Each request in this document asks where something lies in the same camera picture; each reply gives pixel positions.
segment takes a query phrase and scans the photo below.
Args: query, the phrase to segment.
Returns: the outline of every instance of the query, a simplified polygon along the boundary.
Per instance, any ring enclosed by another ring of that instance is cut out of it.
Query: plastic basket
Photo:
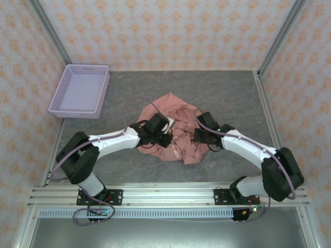
[[[48,111],[57,117],[98,119],[109,73],[103,65],[67,65]]]

